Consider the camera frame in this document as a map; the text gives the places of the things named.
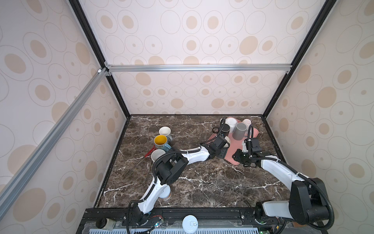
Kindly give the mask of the pink plastic tray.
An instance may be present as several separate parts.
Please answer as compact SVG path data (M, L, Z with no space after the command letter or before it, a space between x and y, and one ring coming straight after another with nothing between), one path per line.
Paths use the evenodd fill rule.
M238 120L234 117L228 117L226 120L228 120L230 118L234 119L237 123L241 122L240 120ZM254 128L254 137L257 137L258 134L259 134L259 131L256 128ZM224 160L230 162L233 165L239 165L240 163L235 161L232 156L236 153L236 151L238 149L242 151L243 145L245 145L244 140L246 139L246 135L247 135L247 133L245 133L245 137L242 140L235 140L232 136L232 133L229 133L228 138L230 139L230 147L227 147L227 148L223 149L223 151L227 150L224 158L222 156L217 156L217 157L219 157L221 159L224 159ZM209 139L212 139L215 136L216 136L216 133L213 133Z

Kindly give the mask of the grey mug white interior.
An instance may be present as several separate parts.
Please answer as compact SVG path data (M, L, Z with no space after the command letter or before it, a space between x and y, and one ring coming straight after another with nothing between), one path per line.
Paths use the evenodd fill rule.
M163 135L163 136L166 136L167 139L168 139L168 142L173 141L173 138L172 138L172 135L171 135L171 129L169 127L167 127L167 126L161 127L159 129L159 134Z

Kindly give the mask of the blue butterfly mug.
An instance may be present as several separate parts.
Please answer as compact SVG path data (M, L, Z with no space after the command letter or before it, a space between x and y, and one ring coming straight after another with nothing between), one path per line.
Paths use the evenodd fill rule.
M162 149L165 152L171 149L171 146L168 144L168 139L164 135L158 135L153 140L156 149Z

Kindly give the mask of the cream speckled mug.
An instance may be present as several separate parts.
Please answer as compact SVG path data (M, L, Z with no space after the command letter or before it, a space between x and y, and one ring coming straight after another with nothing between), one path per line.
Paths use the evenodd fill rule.
M151 153L152 162L155 163L166 152L163 149L156 149Z

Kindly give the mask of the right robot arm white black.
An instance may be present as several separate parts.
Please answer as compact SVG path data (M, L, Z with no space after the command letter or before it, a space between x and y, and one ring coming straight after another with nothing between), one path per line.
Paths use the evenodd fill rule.
M255 217L280 217L316 230L332 228L335 214L321 179L310 178L263 150L257 138L245 139L232 158L244 167L255 164L268 171L290 191L289 200L258 202Z

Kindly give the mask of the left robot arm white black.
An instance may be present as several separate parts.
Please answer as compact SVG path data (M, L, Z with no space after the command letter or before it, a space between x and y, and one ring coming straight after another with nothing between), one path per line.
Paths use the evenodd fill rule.
M230 143L224 136L215 136L199 147L188 150L169 150L160 156L152 166L153 180L143 197L129 203L127 224L132 221L144 225L156 201L164 191L181 176L185 168L193 163L204 162L219 155L226 155Z

